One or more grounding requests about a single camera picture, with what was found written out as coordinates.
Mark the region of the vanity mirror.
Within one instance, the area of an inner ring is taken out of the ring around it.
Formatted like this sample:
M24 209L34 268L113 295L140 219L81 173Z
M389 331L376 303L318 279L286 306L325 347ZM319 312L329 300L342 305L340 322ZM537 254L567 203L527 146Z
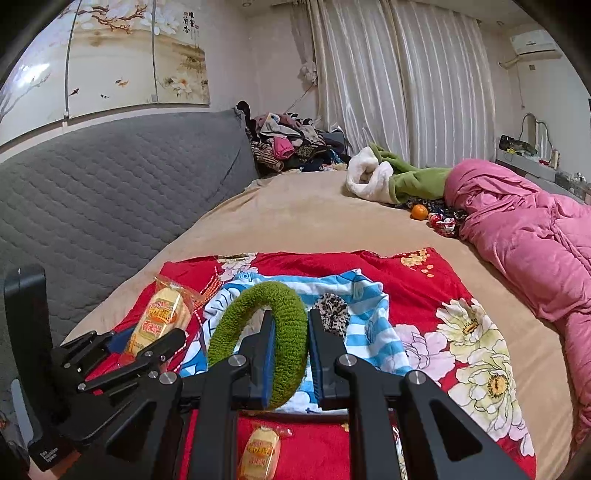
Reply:
M528 144L527 157L553 170L558 169L560 152L551 140L550 130L545 121L538 120L533 113L526 113L522 119L518 139Z

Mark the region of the pink quilted duvet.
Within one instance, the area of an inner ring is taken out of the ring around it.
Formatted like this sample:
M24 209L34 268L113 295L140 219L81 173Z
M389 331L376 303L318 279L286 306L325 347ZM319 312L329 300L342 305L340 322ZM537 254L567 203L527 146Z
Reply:
M478 159L451 170L444 198L467 214L461 239L562 336L578 403L573 440L580 448L590 435L589 206Z

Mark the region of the green white plush garment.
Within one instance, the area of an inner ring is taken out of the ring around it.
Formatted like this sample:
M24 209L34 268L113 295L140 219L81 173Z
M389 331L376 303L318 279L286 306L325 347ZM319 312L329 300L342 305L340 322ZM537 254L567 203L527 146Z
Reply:
M346 189L356 197L390 205L412 199L444 197L451 168L418 168L377 144L370 144L349 160Z

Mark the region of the blue striped cartoon towel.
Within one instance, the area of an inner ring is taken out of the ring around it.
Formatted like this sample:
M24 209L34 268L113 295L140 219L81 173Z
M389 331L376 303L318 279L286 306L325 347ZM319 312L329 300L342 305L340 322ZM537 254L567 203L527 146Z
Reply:
M349 314L346 351L383 372L404 376L411 370L403 342L389 321L389 295L382 283L370 280L360 269L325 277L308 277L266 276L252 267L224 279L224 285L204 307L202 337L192 340L188 346L180 364L179 374L182 377L207 370L206 352L224 311L242 291L266 281L286 284L297 292L308 310L322 295L338 296L345 302Z

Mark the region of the beige bed sheet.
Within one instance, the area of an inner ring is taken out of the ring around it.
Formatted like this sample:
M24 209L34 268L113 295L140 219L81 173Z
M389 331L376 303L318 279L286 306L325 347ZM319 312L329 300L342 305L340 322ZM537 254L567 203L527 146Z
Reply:
M373 251L382 256L433 247L500 328L517 396L537 456L537 476L556 479L570 457L573 406L558 334L468 245L445 238L408 212L346 195L342 171L281 174L252 182L165 246L69 333L118 324L167 261L207 255Z

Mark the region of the leopard print scrunchie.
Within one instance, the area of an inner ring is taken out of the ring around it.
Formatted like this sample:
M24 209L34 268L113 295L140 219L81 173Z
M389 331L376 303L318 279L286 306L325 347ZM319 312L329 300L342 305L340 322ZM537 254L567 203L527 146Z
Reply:
M315 302L314 309L318 310L325 331L338 335L342 339L346 338L351 316L349 316L348 304L341 297L325 293Z

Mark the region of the white air conditioner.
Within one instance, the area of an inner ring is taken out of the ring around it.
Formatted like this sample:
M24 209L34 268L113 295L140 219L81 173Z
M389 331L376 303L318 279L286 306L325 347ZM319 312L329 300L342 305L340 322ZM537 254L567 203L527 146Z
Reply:
M509 70L519 62L554 60L563 56L562 51L551 35L542 29L511 36L510 43L515 52L515 57L498 63L505 70Z

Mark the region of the rice cracker packet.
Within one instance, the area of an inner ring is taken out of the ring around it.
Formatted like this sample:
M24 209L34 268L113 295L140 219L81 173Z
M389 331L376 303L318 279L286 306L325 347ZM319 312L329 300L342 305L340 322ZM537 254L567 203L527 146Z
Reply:
M291 436L290 428L256 424L238 464L238 479L273 479L280 460L281 441Z
M155 291L144 308L118 366L131 363L148 345L174 328L185 331L204 295L167 277L157 275Z

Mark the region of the grey quilted headboard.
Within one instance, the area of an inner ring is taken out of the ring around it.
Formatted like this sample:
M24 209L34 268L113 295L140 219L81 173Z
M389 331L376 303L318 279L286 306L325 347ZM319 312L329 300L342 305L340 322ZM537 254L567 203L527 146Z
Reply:
M256 179L238 109L86 127L1 165L1 269L47 276L54 342Z

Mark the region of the floral wall painting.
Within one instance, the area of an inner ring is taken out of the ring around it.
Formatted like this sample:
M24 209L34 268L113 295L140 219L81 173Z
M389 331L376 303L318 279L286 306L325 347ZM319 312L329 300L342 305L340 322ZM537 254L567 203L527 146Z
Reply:
M46 125L156 103L211 101L198 1L72 1L1 88L4 144Z

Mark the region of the red floral blanket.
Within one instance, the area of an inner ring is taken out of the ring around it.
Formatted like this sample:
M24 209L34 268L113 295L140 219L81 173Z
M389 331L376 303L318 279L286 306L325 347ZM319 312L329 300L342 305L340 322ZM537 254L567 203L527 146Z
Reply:
M526 478L535 479L535 451L518 402L507 342L452 267L430 247L390 257L362 250L245 253L166 262L159 275L208 300L197 309L197 319L193 317L186 329L188 345L170 363L176 373L192 340L202 337L204 307L224 285L224 278L252 267L266 276L308 277L360 269L370 280L382 283L389 295L389 321L403 342L411 369L433 379L523 469ZM154 277L124 318L105 331L120 334L121 346L113 346L114 353L99 364L90 378L116 368L125 343L155 291ZM295 438L284 440L276 479L349 479L346 423L322 425L312 419L329 412L318 409L310 364L297 392L276 413L305 418L300 425L283 423L295 427ZM296 459L287 458L300 446L311 447L310 461L304 457L301 467Z

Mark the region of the white striped curtain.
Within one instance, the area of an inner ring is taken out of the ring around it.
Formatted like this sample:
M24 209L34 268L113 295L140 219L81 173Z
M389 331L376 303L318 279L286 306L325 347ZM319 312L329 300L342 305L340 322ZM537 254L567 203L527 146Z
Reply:
M416 1L304 1L318 121L353 152L370 143L416 167L495 153L491 67L477 19Z

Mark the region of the pile of clothes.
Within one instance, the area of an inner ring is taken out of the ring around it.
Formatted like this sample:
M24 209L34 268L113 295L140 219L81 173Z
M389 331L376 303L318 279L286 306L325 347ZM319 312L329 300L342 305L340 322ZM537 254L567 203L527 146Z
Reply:
M339 128L332 131L315 128L311 118L301 118L293 112L267 112L253 117L249 103L244 100L235 109L245 119L245 133L260 177L290 170L346 169L349 164L349 142Z

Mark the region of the orange fruit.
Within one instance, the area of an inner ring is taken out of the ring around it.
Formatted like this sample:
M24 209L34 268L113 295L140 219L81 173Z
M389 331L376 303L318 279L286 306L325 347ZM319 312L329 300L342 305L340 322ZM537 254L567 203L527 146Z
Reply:
M425 205L415 204L411 209L411 217L415 220L425 221L429 217L429 210Z

